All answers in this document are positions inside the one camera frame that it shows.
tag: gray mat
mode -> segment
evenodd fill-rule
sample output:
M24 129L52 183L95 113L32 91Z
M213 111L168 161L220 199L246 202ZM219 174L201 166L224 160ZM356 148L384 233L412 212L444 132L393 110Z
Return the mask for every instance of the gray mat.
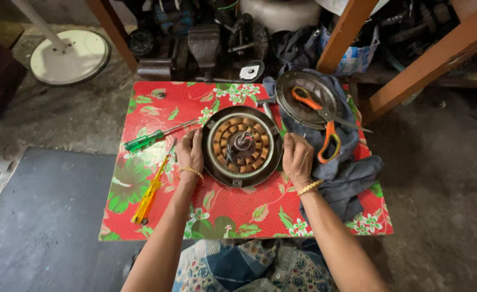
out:
M144 242L98 242L115 159L26 150L0 195L0 291L120 291Z

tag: gold bracelet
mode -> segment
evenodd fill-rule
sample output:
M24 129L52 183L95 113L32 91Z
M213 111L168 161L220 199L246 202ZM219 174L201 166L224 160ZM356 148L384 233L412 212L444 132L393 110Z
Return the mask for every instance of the gold bracelet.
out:
M202 183L198 184L198 185L201 185L204 183L204 176L198 172L197 170L191 168L191 167L181 167L180 169L177 169L177 171L175 172L175 178L180 181L181 179L177 176L177 173L179 173L181 170L190 170L191 172L195 173L196 175L198 175L201 179L202 179Z
M318 185L320 185L320 184L322 184L322 183L323 183L323 180L320 179L320 180L318 180L318 181L315 181L315 182L309 184L308 186L306 186L305 188L303 188L301 191L298 192L298 196L301 196L301 195L302 195L303 193L305 193L306 191L308 191L308 190L312 189L313 187L316 187L316 186L318 186Z

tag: white round base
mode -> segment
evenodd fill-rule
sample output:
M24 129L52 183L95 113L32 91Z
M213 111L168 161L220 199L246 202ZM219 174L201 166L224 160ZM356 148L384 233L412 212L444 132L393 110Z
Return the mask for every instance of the white round base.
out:
M71 30L58 34L66 44L64 52L54 50L46 39L31 56L31 70L35 77L51 85L80 82L100 72L110 57L106 40L91 31Z

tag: red floral tablecloth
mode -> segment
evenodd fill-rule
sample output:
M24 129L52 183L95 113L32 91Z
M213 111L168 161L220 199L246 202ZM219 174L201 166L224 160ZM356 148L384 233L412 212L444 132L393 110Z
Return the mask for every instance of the red floral tablecloth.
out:
M159 93L166 97L158 99ZM216 111L232 105L255 107L255 101L268 98L261 84L206 84L195 82L137 82L134 84L125 128L121 138L112 184L99 234L100 241L144 240L152 234L177 186L177 165L168 161L156 192L149 223L142 227L131 223L139 201L174 138L181 138L191 128L200 127ZM353 102L349 104L355 113ZM282 135L278 106L271 106ZM165 130L197 118L194 126L185 127L165 137L144 151L130 153L123 143L157 129ZM357 159L370 156L365 136L354 152ZM381 186L376 181L359 194L365 208L345 225L355 235L392 234L393 228ZM184 238L267 238L276 236L313 236L299 212L300 200L287 176L277 171L254 187L226 187L204 174L186 215Z

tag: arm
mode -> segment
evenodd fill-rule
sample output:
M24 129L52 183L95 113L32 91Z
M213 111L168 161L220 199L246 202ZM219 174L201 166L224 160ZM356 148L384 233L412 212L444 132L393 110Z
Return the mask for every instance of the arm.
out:
M191 130L176 146L179 167L203 170L201 130ZM122 292L171 291L190 201L199 177L191 171L179 174L180 182L163 216L139 254Z
M296 134L284 137L283 170L299 192L311 180L313 147ZM330 273L341 291L387 291L368 255L325 199L311 189L300 196Z

